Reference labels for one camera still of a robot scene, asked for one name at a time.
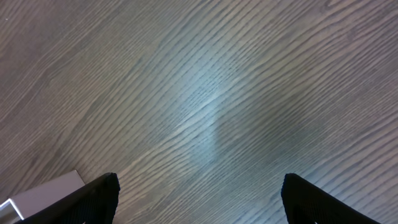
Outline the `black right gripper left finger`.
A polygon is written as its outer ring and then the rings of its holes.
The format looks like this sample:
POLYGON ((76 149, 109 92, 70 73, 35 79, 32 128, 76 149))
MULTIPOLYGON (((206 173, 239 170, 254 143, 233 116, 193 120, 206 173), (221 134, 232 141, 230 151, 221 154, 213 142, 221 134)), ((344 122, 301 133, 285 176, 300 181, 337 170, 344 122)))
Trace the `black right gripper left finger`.
POLYGON ((17 224, 112 224, 121 188, 108 172, 17 224))

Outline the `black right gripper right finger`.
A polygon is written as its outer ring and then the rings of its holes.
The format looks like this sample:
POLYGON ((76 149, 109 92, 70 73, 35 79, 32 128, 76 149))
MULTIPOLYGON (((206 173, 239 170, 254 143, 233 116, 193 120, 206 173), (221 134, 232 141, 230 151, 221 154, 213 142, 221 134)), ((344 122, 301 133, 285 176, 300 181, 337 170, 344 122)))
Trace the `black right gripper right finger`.
POLYGON ((379 224, 297 174, 285 175, 281 197, 289 224, 379 224))

